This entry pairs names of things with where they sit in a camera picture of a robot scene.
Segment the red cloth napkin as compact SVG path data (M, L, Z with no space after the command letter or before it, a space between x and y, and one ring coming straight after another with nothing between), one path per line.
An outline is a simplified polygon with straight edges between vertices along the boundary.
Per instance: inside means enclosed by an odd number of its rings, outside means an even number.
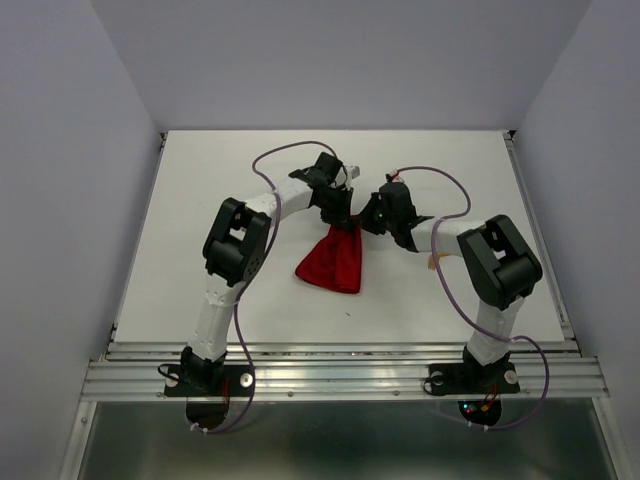
M295 276L312 286L335 293L359 294L362 282L361 228L330 226L296 267Z

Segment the orange plastic fork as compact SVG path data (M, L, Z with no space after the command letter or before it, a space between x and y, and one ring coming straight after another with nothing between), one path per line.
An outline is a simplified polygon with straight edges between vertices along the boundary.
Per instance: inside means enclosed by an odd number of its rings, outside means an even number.
M431 254L428 259L428 269L435 271L436 265L440 262L443 257L447 257L446 253L437 253Z

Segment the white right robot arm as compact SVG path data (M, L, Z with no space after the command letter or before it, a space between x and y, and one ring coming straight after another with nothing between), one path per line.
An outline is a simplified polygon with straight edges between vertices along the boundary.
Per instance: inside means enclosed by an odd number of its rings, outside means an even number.
M542 279L543 269L510 217L486 221L419 215L403 183L383 185L357 215L360 227L375 235L390 234L396 245L412 253L428 253L449 301L473 328L460 366L463 384L482 390L496 378L495 364L509 351L515 319L524 299ZM442 256L463 260L479 299L475 318L456 302L440 265Z

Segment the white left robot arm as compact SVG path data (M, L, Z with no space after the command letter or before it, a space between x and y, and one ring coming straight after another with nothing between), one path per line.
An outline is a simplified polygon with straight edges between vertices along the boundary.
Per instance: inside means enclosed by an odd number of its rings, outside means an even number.
M316 208L321 220L338 232L353 232L353 180L357 166L323 152L309 167L296 169L275 182L259 171L267 191L248 200L225 199L204 242L207 274L204 303L195 334L183 349L180 363L188 382L199 393L215 392L222 382L227 334L244 290L262 268L275 243L280 222Z

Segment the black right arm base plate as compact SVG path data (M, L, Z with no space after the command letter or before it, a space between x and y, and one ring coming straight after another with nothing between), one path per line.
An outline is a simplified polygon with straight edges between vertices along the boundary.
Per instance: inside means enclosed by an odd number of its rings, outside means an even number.
M472 366L466 363L437 363L428 367L423 390L432 396L473 396L494 392L520 392L515 366L507 362L497 366Z

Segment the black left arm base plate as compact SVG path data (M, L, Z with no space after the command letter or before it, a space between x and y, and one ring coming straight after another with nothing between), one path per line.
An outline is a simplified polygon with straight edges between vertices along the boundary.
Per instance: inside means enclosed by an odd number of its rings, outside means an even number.
M164 395L169 398L240 397L248 398L255 385L253 370L247 364L223 365L213 373L190 371L179 364L160 364Z

